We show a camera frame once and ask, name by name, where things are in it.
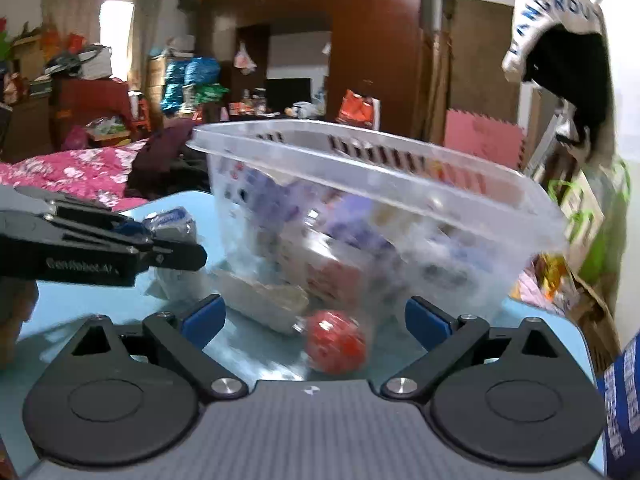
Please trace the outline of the green white shopping bag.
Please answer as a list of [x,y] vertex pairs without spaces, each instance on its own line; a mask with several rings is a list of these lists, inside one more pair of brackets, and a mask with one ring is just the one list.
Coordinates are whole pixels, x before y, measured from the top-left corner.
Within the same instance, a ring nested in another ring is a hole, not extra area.
[[566,261],[592,287],[615,282],[626,248],[631,177],[623,159],[588,167],[573,180],[555,179],[548,195],[567,218]]

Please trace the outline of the dark red wooden wardrobe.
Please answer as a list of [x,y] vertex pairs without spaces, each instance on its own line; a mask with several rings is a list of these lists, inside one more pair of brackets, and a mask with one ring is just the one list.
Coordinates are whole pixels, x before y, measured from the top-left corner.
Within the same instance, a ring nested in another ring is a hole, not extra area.
[[408,136],[430,64],[430,0],[196,0],[196,48],[221,64],[232,100],[262,87],[285,108],[318,89],[326,119],[347,92],[380,102],[380,126]]

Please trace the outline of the pink foam mat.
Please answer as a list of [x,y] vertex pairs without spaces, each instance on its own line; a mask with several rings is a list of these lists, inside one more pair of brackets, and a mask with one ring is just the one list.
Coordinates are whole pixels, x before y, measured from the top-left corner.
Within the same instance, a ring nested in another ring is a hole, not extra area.
[[445,148],[511,169],[521,165],[525,132],[510,122],[463,110],[447,110]]

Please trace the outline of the white hooded garment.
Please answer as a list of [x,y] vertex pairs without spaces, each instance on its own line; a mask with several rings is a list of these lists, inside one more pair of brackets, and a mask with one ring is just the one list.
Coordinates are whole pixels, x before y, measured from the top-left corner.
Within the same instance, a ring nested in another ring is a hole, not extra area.
[[563,144],[590,164],[608,166],[615,132],[608,45],[590,0],[514,0],[506,80],[533,82],[566,103],[573,129]]

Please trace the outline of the brown wooden door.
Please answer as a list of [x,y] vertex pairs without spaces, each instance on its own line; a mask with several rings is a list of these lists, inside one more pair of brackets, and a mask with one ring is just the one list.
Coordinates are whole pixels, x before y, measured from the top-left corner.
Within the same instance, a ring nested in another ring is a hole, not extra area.
[[518,119],[520,86],[501,63],[511,42],[512,6],[485,0],[442,0],[450,50],[448,107],[504,122]]

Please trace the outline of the blue patterned plastic bag bundle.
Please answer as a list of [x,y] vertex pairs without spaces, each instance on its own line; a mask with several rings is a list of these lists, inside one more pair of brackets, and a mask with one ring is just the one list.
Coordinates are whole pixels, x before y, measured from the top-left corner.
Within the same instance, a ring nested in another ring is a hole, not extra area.
[[186,208],[148,214],[142,226],[165,249],[156,259],[155,279],[164,296],[173,302],[198,301],[207,295],[206,251],[198,244],[198,228]]

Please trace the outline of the pink floral blanket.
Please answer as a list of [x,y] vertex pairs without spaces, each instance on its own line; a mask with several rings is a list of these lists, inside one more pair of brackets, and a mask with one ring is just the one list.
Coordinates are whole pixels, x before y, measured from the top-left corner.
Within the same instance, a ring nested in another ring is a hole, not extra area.
[[57,152],[2,162],[3,185],[26,185],[51,192],[96,200],[114,211],[129,210],[146,203],[144,198],[125,197],[131,165],[144,141],[108,148]]

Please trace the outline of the orange white shopping bag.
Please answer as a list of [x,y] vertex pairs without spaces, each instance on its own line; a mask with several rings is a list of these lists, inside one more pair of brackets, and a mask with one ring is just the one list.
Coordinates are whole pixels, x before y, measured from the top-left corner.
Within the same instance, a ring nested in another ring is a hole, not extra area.
[[381,103],[378,99],[372,98],[372,96],[363,96],[350,89],[346,91],[337,113],[337,122],[378,131],[380,130],[380,120]]

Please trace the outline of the clear plastic basket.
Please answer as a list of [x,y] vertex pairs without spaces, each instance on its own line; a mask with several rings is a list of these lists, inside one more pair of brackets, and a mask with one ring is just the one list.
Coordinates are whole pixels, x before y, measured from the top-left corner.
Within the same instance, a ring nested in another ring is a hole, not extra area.
[[367,129],[273,119],[194,128],[227,270],[377,318],[420,296],[491,318],[566,220],[533,180]]

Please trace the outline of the beige pouch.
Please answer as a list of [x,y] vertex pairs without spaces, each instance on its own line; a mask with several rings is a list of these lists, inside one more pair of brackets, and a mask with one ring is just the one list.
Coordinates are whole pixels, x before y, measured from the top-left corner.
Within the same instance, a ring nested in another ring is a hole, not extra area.
[[265,285],[216,270],[214,282],[231,310],[282,335],[303,333],[309,310],[307,293],[297,285]]

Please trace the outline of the red item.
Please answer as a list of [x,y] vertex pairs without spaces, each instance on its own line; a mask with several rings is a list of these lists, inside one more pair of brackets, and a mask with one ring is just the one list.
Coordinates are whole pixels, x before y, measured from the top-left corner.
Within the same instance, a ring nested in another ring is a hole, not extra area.
[[319,310],[306,318],[305,352],[313,370],[343,375],[363,367],[368,357],[366,333],[341,311]]

